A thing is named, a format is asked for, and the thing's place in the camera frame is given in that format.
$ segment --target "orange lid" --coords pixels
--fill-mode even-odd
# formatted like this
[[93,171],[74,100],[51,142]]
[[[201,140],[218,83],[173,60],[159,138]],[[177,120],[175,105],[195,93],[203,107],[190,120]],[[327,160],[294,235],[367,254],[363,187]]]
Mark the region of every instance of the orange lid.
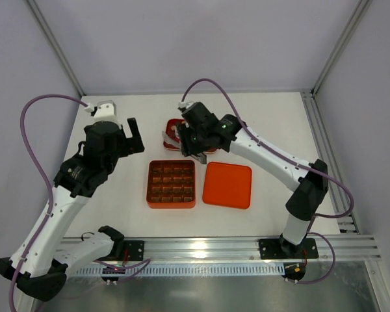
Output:
[[202,200],[210,205],[247,209],[252,195],[252,169],[238,164],[207,165]]

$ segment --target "white wall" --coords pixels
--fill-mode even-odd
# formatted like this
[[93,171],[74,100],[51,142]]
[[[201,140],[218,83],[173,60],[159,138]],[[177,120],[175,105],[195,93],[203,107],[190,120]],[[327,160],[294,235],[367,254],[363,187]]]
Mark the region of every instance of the white wall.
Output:
[[390,0],[372,2],[318,102],[360,226],[390,271]]
[[310,89],[358,0],[36,2],[90,95]]
[[[46,188],[20,136],[20,112],[45,93],[75,96],[26,4],[0,0],[0,257],[10,256],[30,232],[46,201]],[[27,132],[51,179],[62,161],[77,105],[37,103]],[[8,311],[10,282],[0,276],[0,312]]]

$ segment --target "white robotic arm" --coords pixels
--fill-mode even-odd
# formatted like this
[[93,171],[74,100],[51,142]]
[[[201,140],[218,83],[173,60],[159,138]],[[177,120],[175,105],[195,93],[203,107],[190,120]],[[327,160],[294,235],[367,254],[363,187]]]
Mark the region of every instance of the white robotic arm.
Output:
[[[220,148],[252,161],[279,179],[293,192],[286,204],[289,217],[280,243],[282,250],[288,256],[302,252],[302,243],[312,217],[328,191],[328,181],[300,168],[299,165],[327,172],[326,164],[319,159],[315,163],[310,163],[290,155],[267,142],[246,126],[250,132],[247,133],[235,116],[225,115],[221,120],[218,120],[200,102],[180,103],[178,109],[186,121],[185,124],[177,125],[181,141],[180,148],[184,156],[195,155],[197,159],[202,159],[206,163],[203,152],[211,148]],[[251,135],[258,142],[265,143],[277,153],[291,159],[296,165],[284,161],[263,148],[252,139]]]
[[136,120],[127,120],[133,136],[126,138],[113,102],[101,102],[97,107],[90,105],[85,111],[91,113],[94,123],[85,127],[86,140],[79,144],[79,151],[60,166],[52,189],[52,211],[49,213],[46,205],[19,249],[10,258],[0,259],[0,274],[11,280],[26,246],[49,215],[29,253],[22,259],[16,280],[19,289],[41,301],[52,299],[66,279],[81,267],[101,257],[120,255],[124,249],[124,236],[104,226],[99,233],[71,250],[56,252],[73,219],[97,187],[107,180],[118,159],[144,151]]

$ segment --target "red object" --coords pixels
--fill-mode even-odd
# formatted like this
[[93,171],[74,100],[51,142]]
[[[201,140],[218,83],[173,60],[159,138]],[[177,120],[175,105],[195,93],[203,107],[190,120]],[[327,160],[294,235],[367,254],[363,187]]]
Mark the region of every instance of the red object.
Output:
[[252,195],[252,169],[237,164],[207,165],[202,200],[210,205],[247,209]]
[[[185,121],[184,119],[171,119],[168,121],[167,125],[166,125],[166,134],[175,142],[177,143],[180,143],[181,141],[179,140],[179,138],[176,137],[176,132],[175,132],[175,128],[176,128],[176,125],[177,124],[184,124]],[[168,144],[166,143],[165,141],[163,141],[163,146],[168,149],[168,150],[172,150],[172,151],[179,151],[178,148],[176,148],[175,146],[171,145],[171,144]],[[213,149],[210,149],[209,151],[207,151],[206,153],[214,153],[216,151],[216,148],[213,148]]]
[[151,161],[146,201],[154,209],[195,206],[193,161]]
[[306,267],[306,265],[307,265],[307,255],[306,255],[306,250],[304,249],[304,257],[305,257],[305,265],[304,265],[304,267]]
[[125,263],[128,261],[128,258],[127,258],[128,254],[129,254],[129,250],[126,249],[125,253],[124,253],[124,258],[123,258],[123,267],[124,267]]

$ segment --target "cable clip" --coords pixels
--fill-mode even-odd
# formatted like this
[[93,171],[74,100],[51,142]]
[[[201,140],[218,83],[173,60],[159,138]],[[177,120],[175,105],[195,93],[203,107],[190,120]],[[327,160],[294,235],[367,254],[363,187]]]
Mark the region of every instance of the cable clip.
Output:
[[87,106],[84,108],[84,111],[92,113],[95,111],[95,109],[96,107],[93,104],[87,103]]
[[177,109],[179,109],[181,112],[184,112],[186,109],[188,109],[194,102],[189,101],[189,102],[179,102],[177,104]]

